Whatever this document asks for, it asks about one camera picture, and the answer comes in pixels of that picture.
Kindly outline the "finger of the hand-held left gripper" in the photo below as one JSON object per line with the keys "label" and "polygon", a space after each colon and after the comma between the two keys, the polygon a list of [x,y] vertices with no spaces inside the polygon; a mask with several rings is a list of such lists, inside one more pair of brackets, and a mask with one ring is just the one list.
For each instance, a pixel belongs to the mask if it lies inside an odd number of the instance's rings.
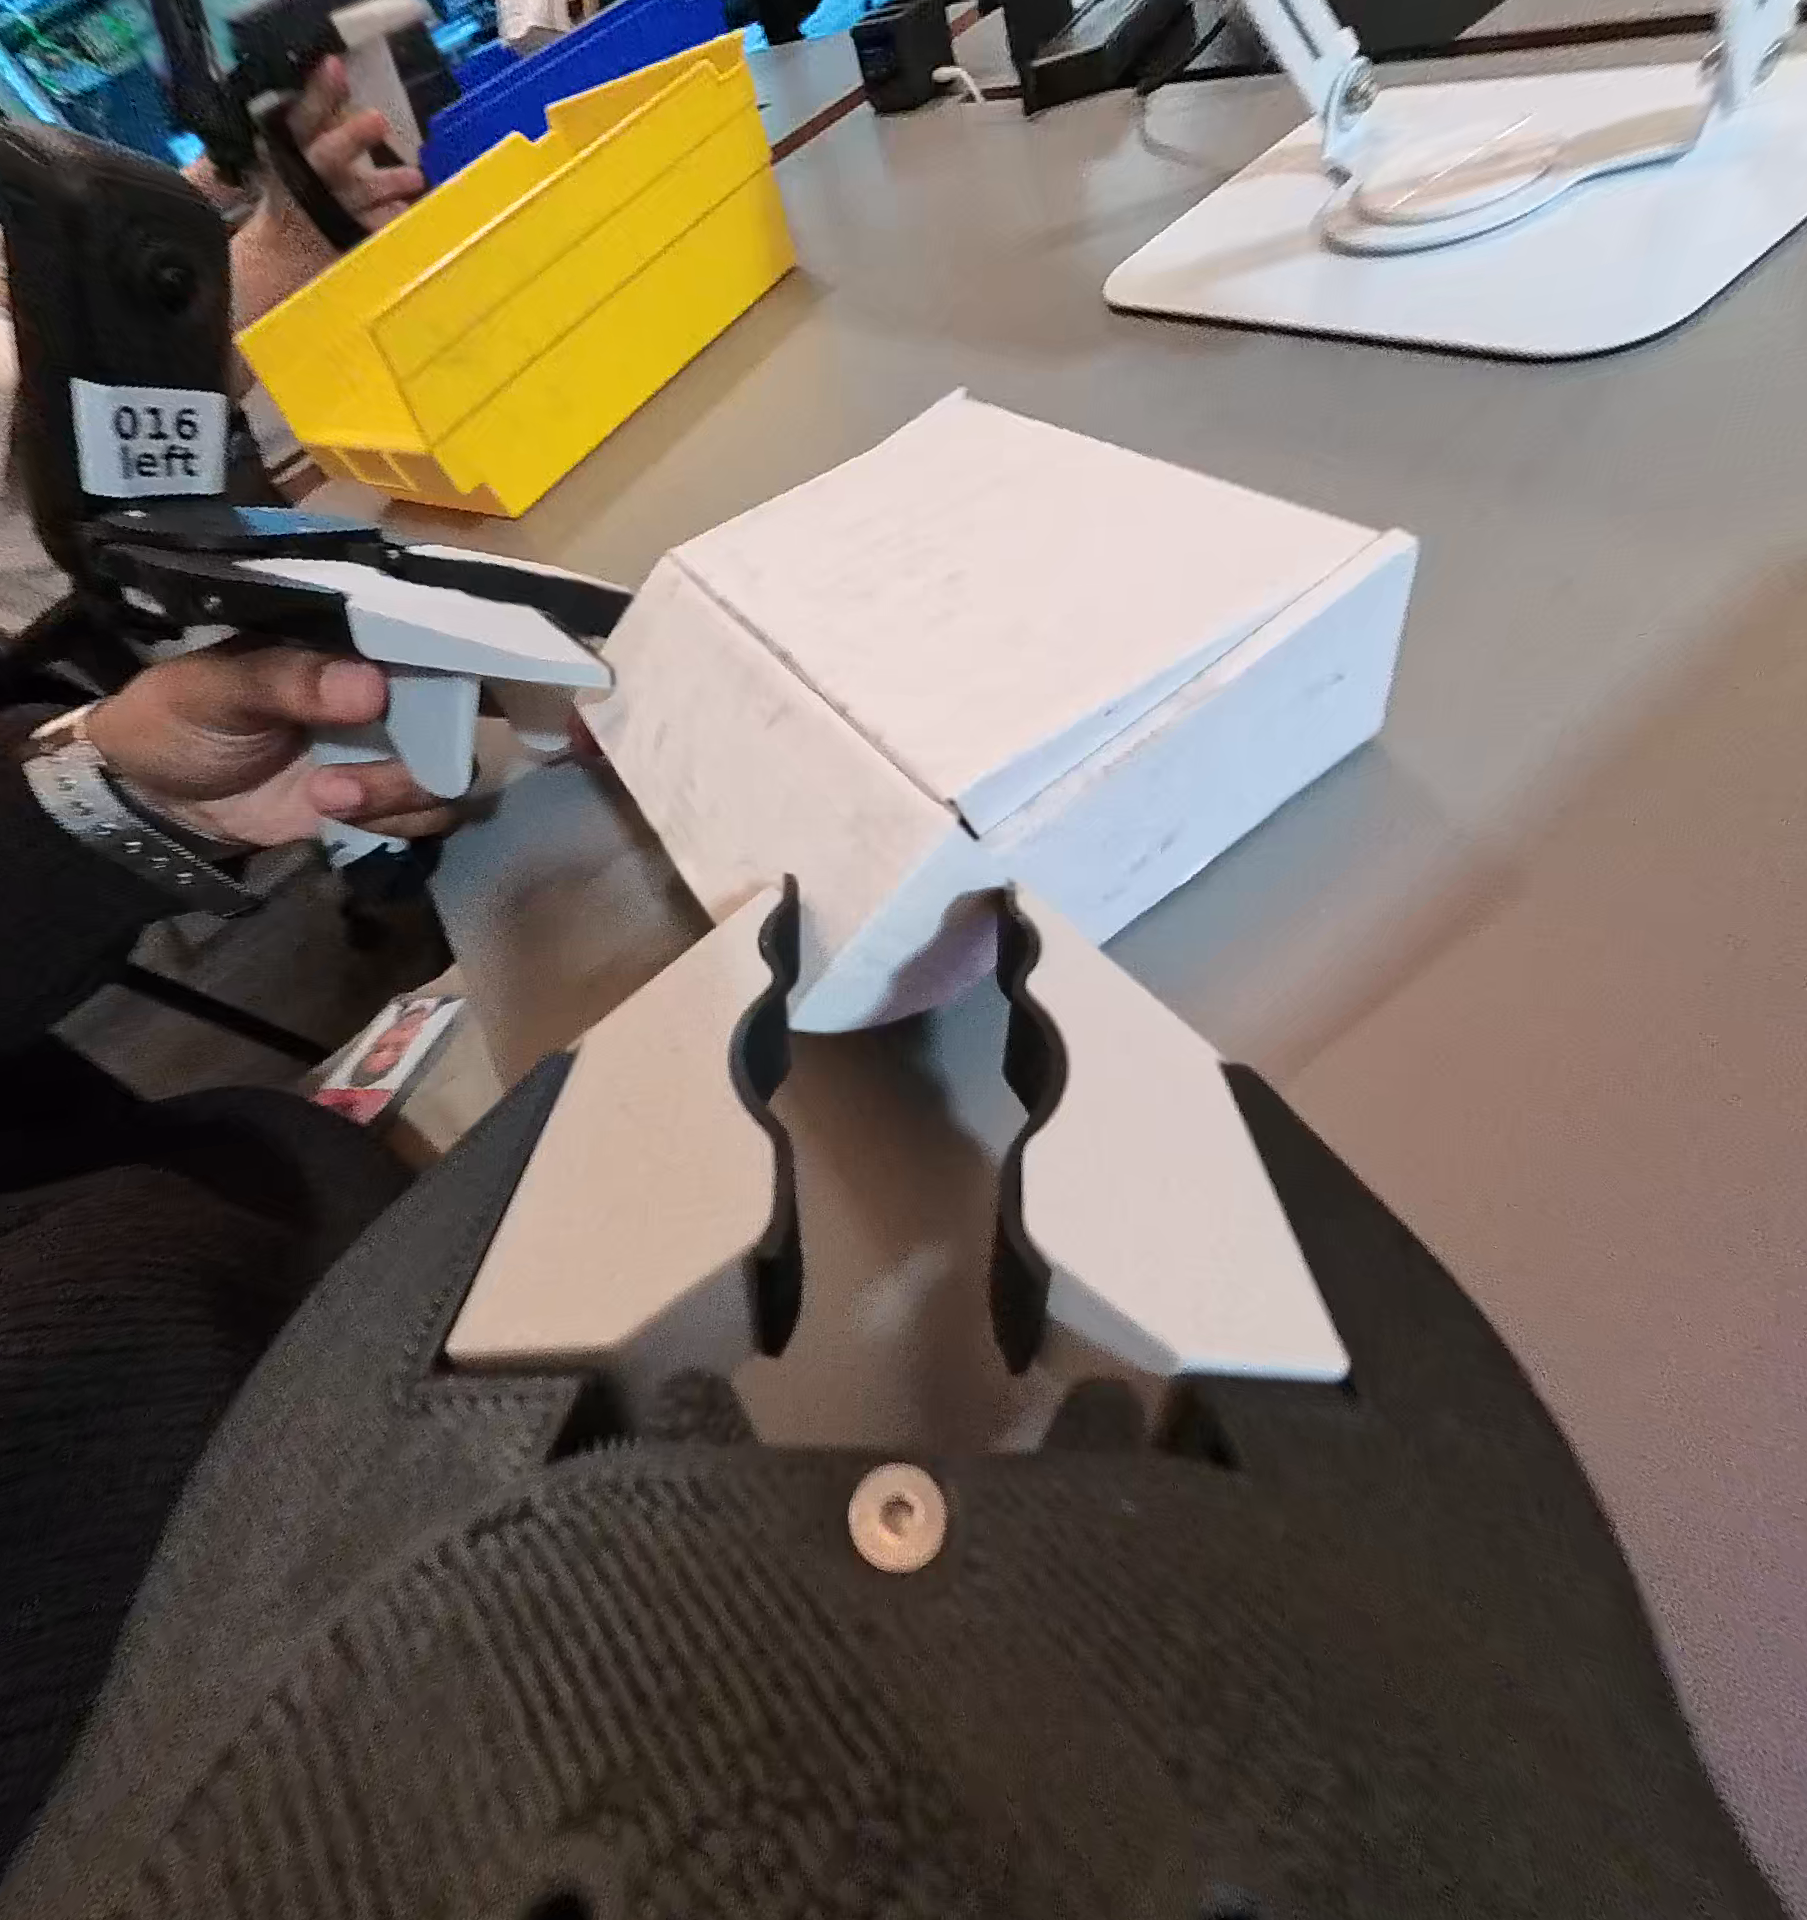
{"label": "finger of the hand-held left gripper", "polygon": [[381,565],[391,579],[413,586],[539,612],[575,643],[607,641],[635,603],[633,588],[459,546],[383,543]]}
{"label": "finger of the hand-held left gripper", "polygon": [[385,667],[575,694],[609,694],[617,686],[603,641],[573,641],[531,608],[413,586],[363,560],[251,559],[245,568],[341,601],[355,649]]}

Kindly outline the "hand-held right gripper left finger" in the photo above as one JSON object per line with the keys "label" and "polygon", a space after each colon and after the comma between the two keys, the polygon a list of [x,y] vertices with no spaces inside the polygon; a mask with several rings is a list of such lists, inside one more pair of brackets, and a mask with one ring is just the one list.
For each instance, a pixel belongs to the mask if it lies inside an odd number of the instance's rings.
{"label": "hand-held right gripper left finger", "polygon": [[619,1389],[777,1361],[804,1305],[790,1135],[800,888],[761,888],[595,1024],[443,1356]]}

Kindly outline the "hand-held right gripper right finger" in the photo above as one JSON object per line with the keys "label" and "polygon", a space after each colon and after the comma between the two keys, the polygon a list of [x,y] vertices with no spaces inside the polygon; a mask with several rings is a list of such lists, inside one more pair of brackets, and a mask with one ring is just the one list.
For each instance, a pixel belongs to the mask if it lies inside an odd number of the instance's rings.
{"label": "hand-held right gripper right finger", "polygon": [[990,1323],[1016,1378],[1340,1386],[1350,1356],[1210,1042],[1020,885],[998,913],[1004,1080]]}

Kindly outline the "yellow plastic bin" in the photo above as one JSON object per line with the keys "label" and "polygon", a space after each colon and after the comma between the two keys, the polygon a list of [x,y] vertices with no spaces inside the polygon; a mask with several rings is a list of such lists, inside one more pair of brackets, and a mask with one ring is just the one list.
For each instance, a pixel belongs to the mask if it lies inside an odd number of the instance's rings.
{"label": "yellow plastic bin", "polygon": [[329,476],[521,518],[794,273],[741,32],[547,122],[241,335]]}

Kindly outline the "white cardboard mailer box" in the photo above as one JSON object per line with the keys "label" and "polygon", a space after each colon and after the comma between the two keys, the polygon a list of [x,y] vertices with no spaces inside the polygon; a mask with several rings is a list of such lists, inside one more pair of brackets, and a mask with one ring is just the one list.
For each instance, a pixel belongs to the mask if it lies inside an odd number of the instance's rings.
{"label": "white cardboard mailer box", "polygon": [[1420,560],[942,397],[667,552],[591,731],[715,921],[794,878],[798,1033],[962,996],[1024,888],[1096,946],[1382,732]]}

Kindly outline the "person's left forearm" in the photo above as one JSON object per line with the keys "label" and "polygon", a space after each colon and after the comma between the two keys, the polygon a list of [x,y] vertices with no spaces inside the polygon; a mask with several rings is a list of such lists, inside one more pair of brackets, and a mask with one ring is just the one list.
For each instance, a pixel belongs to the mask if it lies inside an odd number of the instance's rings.
{"label": "person's left forearm", "polygon": [[95,707],[0,714],[0,1061],[107,986],[159,922],[261,906],[239,843],[115,780],[87,732]]}

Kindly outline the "grey desk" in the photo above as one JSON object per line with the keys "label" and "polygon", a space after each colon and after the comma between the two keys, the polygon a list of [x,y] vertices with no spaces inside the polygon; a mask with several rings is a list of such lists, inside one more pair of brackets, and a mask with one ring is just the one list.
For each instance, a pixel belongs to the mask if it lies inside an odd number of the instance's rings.
{"label": "grey desk", "polygon": [[1807,1917],[1807,228],[1628,355],[1148,323],[1274,79],[878,117],[763,61],[802,268],[521,522],[637,585],[966,389],[1420,540],[1390,716],[1116,943],[1444,1260],[1580,1450]]}

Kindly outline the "person's left hand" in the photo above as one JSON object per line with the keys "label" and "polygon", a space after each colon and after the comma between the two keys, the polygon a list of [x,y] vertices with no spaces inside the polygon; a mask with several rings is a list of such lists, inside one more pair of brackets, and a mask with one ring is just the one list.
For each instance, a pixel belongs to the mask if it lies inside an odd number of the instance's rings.
{"label": "person's left hand", "polygon": [[115,780],[193,835],[275,850],[329,824],[431,841],[459,806],[399,760],[323,764],[317,739],[387,716],[373,663],[291,644],[229,641],[137,677],[99,702],[87,732]]}

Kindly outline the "printed photo card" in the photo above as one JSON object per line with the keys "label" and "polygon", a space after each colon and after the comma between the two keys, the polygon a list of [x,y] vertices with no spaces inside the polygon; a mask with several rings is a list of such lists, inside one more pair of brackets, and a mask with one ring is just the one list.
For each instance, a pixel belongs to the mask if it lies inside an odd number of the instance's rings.
{"label": "printed photo card", "polygon": [[367,1131],[393,1122],[457,1037],[465,1006],[465,996],[445,990],[395,996],[317,1068],[307,1099]]}

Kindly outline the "blue plastic bin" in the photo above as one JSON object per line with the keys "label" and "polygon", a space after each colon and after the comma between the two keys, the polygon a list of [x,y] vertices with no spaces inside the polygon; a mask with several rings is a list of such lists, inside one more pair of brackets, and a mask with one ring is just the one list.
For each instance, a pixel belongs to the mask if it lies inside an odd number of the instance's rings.
{"label": "blue plastic bin", "polygon": [[731,35],[725,2],[615,4],[533,55],[499,44],[459,75],[465,91],[431,122],[419,167],[437,186],[511,133],[539,139],[547,110]]}

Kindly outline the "person's torso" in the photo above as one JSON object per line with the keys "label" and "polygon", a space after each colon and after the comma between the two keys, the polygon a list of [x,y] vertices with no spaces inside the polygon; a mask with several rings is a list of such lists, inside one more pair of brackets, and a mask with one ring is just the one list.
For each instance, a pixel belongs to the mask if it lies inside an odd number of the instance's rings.
{"label": "person's torso", "polygon": [[411,1181],[375,1132],[271,1089],[0,1140],[0,1879],[227,1409]]}

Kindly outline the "black power adapter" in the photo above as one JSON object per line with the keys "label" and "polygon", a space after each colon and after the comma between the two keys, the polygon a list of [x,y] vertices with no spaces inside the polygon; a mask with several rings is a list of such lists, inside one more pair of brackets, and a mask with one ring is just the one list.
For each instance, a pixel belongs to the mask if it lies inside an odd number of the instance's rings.
{"label": "black power adapter", "polygon": [[884,2],[850,28],[868,109],[880,117],[914,113],[936,102],[956,65],[948,8],[942,2]]}

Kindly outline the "white document stand wooden board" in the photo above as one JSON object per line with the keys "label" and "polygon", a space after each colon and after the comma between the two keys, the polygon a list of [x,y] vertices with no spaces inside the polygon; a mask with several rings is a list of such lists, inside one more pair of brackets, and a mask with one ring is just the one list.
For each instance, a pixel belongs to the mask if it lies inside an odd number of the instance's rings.
{"label": "white document stand wooden board", "polygon": [[1326,4],[1252,4],[1308,117],[1106,280],[1110,311],[1562,364],[1662,339],[1807,226],[1796,4],[1698,65],[1386,89]]}

